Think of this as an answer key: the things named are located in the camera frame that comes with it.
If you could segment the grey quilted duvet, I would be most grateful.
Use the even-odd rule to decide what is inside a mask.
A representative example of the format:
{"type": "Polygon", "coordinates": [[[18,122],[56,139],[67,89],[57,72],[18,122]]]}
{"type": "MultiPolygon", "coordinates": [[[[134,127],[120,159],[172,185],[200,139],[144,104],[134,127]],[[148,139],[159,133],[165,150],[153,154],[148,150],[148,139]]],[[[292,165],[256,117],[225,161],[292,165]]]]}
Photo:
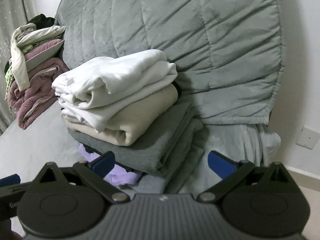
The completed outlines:
{"type": "Polygon", "coordinates": [[[284,65],[278,0],[61,0],[62,58],[163,51],[205,124],[268,124],[284,65]]]}

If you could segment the dark grey folded garment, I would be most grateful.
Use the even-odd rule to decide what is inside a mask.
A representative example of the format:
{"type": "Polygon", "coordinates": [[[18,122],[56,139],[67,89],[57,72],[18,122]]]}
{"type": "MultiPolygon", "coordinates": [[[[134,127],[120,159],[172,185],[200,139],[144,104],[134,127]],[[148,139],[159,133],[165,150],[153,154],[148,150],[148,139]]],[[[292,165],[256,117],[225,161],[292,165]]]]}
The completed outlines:
{"type": "Polygon", "coordinates": [[[70,135],[97,153],[111,151],[116,162],[153,176],[174,172],[185,160],[193,135],[203,124],[191,103],[180,102],[160,115],[130,146],[116,146],[69,128],[70,135]]]}

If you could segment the beige folded garment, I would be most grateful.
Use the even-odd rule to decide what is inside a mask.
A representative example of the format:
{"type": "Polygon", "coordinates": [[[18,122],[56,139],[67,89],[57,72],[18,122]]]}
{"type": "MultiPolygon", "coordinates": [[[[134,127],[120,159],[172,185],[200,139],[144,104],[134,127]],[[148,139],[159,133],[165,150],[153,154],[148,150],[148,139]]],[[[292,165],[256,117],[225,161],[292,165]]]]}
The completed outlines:
{"type": "Polygon", "coordinates": [[[181,96],[182,90],[174,81],[147,97],[136,101],[116,113],[98,133],[93,127],[72,117],[66,110],[61,111],[68,128],[117,146],[132,145],[148,127],[166,112],[181,96]]]}

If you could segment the black hanging garment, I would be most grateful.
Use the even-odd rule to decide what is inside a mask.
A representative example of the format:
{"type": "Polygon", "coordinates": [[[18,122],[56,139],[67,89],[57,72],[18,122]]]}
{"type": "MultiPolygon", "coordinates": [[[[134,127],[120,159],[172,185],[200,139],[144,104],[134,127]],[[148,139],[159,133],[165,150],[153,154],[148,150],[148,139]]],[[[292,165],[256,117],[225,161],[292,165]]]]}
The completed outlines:
{"type": "Polygon", "coordinates": [[[39,14],[29,20],[28,23],[35,24],[36,29],[48,28],[54,25],[55,18],[46,17],[44,14],[39,14]]]}

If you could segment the purple garment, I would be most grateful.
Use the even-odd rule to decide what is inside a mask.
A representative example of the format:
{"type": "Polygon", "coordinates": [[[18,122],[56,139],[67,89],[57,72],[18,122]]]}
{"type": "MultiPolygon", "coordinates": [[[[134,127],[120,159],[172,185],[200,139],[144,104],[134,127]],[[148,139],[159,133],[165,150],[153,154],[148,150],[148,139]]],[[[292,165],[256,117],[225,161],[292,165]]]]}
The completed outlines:
{"type": "MultiPolygon", "coordinates": [[[[88,146],[84,146],[83,144],[79,145],[78,151],[88,162],[94,161],[100,157],[98,153],[92,152],[89,150],[88,146]]],[[[143,173],[140,171],[129,172],[125,168],[116,164],[105,176],[104,180],[113,186],[134,185],[139,181],[142,174],[143,173]]]]}

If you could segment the pink folded blanket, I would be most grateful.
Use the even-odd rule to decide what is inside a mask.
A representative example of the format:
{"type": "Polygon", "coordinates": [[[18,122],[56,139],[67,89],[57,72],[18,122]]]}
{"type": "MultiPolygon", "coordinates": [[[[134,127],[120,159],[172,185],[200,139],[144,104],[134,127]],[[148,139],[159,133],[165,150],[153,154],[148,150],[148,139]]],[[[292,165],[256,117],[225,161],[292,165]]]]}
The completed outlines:
{"type": "Polygon", "coordinates": [[[27,129],[57,100],[52,83],[60,74],[69,71],[66,64],[55,56],[63,44],[62,39],[52,39],[39,44],[23,56],[30,87],[20,91],[14,81],[7,97],[9,106],[16,112],[21,129],[27,129]]]}

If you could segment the grey bed sheet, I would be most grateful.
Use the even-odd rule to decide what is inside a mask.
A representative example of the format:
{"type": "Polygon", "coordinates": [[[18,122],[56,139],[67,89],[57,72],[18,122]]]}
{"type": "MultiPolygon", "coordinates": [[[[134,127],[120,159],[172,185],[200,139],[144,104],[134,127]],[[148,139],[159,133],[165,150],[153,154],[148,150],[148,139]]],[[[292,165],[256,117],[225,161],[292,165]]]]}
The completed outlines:
{"type": "MultiPolygon", "coordinates": [[[[22,182],[28,182],[49,161],[59,167],[71,167],[83,159],[78,151],[81,143],[70,135],[60,108],[54,103],[27,129],[21,129],[14,121],[4,131],[1,135],[1,177],[18,174],[22,182]]],[[[262,124],[209,125],[195,114],[194,118],[200,120],[203,127],[194,133],[191,145],[203,149],[204,154],[178,192],[199,194],[220,181],[207,163],[211,151],[234,161],[248,160],[257,166],[265,166],[280,146],[279,135],[262,124]]],[[[139,181],[122,186],[121,190],[134,196],[137,192],[132,187],[139,181]]]]}

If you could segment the white wall socket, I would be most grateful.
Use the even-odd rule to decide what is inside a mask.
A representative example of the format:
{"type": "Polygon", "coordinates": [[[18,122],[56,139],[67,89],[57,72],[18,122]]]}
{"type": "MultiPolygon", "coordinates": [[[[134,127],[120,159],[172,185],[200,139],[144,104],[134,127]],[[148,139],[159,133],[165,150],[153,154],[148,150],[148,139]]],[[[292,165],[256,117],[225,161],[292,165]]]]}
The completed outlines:
{"type": "Polygon", "coordinates": [[[319,141],[320,134],[307,127],[303,127],[300,134],[297,137],[296,145],[313,150],[317,142],[319,141]]]}

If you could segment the light grey folded cloth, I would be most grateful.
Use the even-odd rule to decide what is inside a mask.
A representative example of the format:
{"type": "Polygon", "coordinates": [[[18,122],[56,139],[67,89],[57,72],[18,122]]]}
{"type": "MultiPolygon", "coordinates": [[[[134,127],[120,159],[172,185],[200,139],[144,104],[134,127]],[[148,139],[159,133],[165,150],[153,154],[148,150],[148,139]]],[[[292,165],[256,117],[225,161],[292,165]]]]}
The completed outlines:
{"type": "Polygon", "coordinates": [[[162,176],[145,175],[132,189],[138,193],[177,193],[192,173],[204,150],[191,145],[188,152],[173,153],[167,161],[168,171],[162,176]]]}

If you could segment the white garment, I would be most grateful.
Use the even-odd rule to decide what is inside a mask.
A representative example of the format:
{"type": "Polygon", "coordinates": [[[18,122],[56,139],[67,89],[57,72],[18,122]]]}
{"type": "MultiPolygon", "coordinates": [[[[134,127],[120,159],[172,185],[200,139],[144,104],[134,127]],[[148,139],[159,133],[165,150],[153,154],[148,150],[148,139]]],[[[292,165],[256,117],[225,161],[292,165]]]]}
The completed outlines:
{"type": "Polygon", "coordinates": [[[98,133],[124,107],[167,87],[176,65],[157,49],[119,58],[95,57],[59,75],[52,83],[64,112],[98,133]]]}

